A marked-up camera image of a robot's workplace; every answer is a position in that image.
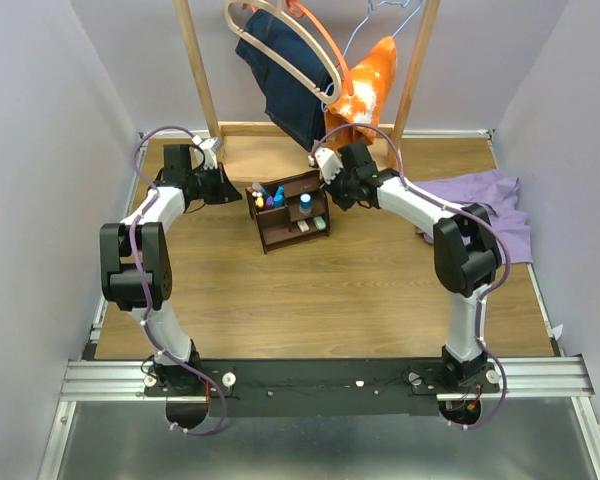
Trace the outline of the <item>black teal pen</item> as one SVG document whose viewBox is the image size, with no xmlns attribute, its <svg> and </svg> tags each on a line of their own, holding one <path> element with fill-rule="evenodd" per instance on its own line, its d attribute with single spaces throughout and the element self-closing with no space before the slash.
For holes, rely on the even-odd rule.
<svg viewBox="0 0 600 480">
<path fill-rule="evenodd" d="M 263 197 L 268 197 L 269 193 L 268 191 L 259 183 L 259 182 L 253 182 L 252 183 L 252 188 L 261 193 Z"/>
</svg>

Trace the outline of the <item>small green bottle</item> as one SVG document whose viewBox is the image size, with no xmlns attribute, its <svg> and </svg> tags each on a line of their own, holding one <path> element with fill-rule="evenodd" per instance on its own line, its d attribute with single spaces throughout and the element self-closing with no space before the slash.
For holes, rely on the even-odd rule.
<svg viewBox="0 0 600 480">
<path fill-rule="evenodd" d="M 317 216 L 313 218 L 314 225 L 317 230 L 323 231 L 326 229 L 327 225 L 324 219 L 321 216 Z"/>
</svg>

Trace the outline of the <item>blue grey cylinder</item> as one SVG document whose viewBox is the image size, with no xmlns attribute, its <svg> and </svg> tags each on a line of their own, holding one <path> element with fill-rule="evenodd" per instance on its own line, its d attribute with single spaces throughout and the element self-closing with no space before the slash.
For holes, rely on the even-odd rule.
<svg viewBox="0 0 600 480">
<path fill-rule="evenodd" d="M 312 195 L 310 193 L 303 193 L 299 197 L 299 212 L 304 216 L 308 216 L 312 212 L 312 206 L 313 206 Z"/>
</svg>

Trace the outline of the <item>beige eraser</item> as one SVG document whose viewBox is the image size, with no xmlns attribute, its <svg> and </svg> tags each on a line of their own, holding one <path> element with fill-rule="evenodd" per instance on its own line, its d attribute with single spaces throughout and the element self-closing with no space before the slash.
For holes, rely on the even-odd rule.
<svg viewBox="0 0 600 480">
<path fill-rule="evenodd" d="M 309 231 L 309 226 L 304 220 L 298 221 L 297 226 L 302 233 L 307 233 Z"/>
</svg>

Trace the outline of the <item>brown wooden desk organizer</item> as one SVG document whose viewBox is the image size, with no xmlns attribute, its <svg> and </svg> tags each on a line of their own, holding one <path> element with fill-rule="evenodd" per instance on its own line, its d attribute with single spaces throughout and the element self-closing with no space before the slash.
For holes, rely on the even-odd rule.
<svg viewBox="0 0 600 480">
<path fill-rule="evenodd" d="M 264 207 L 258 209 L 254 204 L 255 199 L 261 197 L 265 205 L 268 197 L 253 197 L 250 191 L 253 189 L 252 184 L 245 188 L 249 214 L 255 221 L 265 254 L 271 250 L 330 235 L 329 202 L 316 170 L 260 184 L 268 191 L 268 197 L 273 199 L 276 197 L 277 188 L 284 187 L 284 206 L 275 208 L 273 205 L 269 210 L 265 210 Z M 303 193 L 310 193 L 313 197 L 312 212 L 308 216 L 299 212 L 299 197 Z M 314 225 L 313 218 L 317 216 L 321 216 L 326 222 L 327 227 L 323 231 L 317 230 Z M 301 220 L 309 226 L 307 233 L 302 233 L 297 226 L 297 222 Z"/>
</svg>

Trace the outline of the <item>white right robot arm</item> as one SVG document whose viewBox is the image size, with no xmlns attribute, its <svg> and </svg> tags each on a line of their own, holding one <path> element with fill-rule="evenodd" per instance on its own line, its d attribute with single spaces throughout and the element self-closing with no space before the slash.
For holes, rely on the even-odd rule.
<svg viewBox="0 0 600 480">
<path fill-rule="evenodd" d="M 326 191 L 342 210 L 356 204 L 386 210 L 433 240 L 435 274 L 450 299 L 440 379 L 451 391 L 465 390 L 486 368 L 486 300 L 502 265 L 486 210 L 443 200 L 394 169 L 380 170 L 362 141 L 339 151 L 320 147 L 311 164 L 320 170 Z"/>
</svg>

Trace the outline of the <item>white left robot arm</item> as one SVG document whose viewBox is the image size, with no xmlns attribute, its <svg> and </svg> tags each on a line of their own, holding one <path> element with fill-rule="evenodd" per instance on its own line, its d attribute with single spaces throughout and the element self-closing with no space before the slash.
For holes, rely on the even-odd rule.
<svg viewBox="0 0 600 480">
<path fill-rule="evenodd" d="M 200 387 L 202 372 L 193 340 L 170 300 L 173 274 L 166 233 L 194 201 L 221 205 L 242 199 L 217 159 L 218 142 L 194 138 L 164 146 L 163 167 L 148 181 L 144 201 L 99 231 L 103 295 L 144 330 L 155 362 L 169 368 L 167 382 L 181 395 Z"/>
</svg>

